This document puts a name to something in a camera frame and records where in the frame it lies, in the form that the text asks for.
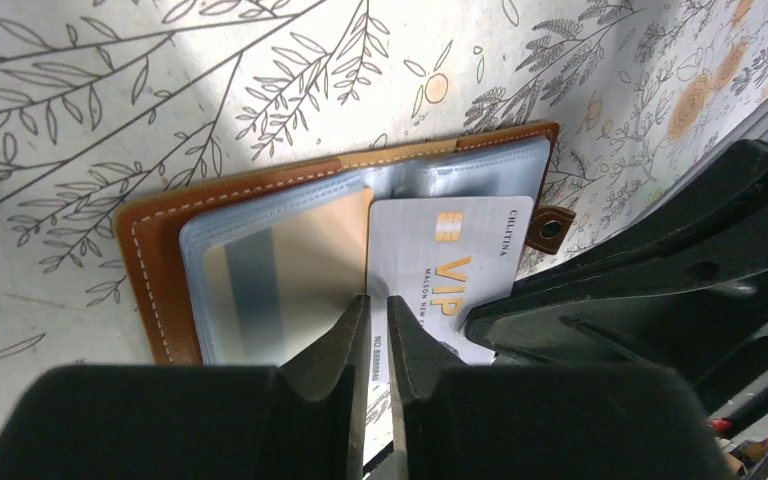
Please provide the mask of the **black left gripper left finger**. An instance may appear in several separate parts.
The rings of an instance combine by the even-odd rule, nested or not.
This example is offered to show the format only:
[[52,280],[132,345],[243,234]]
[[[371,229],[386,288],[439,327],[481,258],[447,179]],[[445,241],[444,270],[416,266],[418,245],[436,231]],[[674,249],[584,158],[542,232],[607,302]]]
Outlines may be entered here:
[[370,300],[275,366],[71,365],[22,395],[0,479],[358,479]]

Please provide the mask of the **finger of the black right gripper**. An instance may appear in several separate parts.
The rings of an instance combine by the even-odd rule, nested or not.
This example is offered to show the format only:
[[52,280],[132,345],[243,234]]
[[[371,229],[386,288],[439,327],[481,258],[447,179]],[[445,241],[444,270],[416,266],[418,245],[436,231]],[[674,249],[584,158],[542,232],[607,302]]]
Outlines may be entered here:
[[733,143],[627,230],[473,309],[465,331],[548,363],[665,366],[717,410],[768,369],[768,143]]

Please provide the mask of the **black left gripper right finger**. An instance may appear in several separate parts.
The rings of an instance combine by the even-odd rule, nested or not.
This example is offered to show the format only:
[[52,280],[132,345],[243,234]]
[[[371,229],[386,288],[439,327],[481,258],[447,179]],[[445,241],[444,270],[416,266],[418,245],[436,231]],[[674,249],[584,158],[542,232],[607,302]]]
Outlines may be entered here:
[[728,479],[689,386],[639,364],[470,366],[387,301],[400,479]]

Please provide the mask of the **brown leather card holder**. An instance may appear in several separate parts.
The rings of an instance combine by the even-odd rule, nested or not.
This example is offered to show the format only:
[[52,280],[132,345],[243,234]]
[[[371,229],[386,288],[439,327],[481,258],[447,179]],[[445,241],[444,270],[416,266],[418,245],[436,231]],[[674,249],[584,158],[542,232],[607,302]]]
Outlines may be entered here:
[[486,152],[540,137],[556,143],[559,133],[558,123],[540,120],[458,138],[342,153],[173,189],[119,208],[114,232],[154,360],[163,365],[203,362],[179,247],[181,229],[195,216],[350,170]]

